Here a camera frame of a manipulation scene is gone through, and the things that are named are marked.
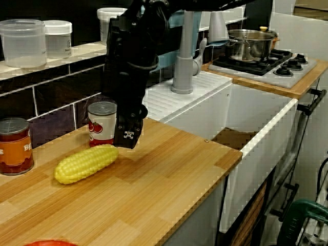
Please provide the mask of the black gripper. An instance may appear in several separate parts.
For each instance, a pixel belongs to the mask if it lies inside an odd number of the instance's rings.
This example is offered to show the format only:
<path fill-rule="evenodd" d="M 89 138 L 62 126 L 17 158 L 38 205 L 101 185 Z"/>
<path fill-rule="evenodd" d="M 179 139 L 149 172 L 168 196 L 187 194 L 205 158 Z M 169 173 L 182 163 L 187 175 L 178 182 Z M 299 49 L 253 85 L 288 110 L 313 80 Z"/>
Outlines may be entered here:
<path fill-rule="evenodd" d="M 166 6 L 130 6 L 111 19 L 103 76 L 103 94 L 117 103 L 113 145 L 134 149 L 147 111 L 142 104 L 149 73 L 158 65 L 157 46 L 169 32 Z"/>

